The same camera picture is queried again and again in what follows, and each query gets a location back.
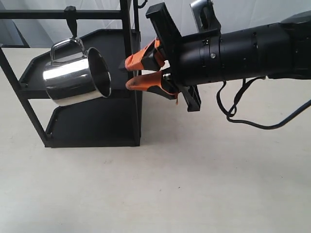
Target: stainless steel mug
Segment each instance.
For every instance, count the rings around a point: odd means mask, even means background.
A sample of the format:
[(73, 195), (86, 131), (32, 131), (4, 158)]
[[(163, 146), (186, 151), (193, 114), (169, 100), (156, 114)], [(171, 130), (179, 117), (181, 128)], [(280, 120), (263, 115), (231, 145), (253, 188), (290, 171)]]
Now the stainless steel mug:
[[(55, 60), (55, 49), (74, 42), (82, 52)], [(49, 97), (59, 106), (67, 106), (111, 94), (111, 78), (105, 60), (95, 48), (85, 49), (82, 40), (72, 38), (51, 48), (51, 61), (43, 71)]]

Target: table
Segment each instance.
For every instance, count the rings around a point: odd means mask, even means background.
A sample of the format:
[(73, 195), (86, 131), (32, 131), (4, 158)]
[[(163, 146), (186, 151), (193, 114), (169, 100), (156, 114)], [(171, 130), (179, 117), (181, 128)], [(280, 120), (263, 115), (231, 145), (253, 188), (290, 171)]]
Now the table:
[[(17, 75), (45, 49), (4, 49)], [(241, 82), (223, 92), (227, 107)], [(0, 71), (0, 232), (308, 232), (311, 111), (284, 128), (228, 123), (199, 86), (201, 111), (144, 93), (138, 148), (47, 149)], [(282, 120), (310, 81), (258, 81), (238, 118)], [(48, 123), (51, 100), (31, 100)]]

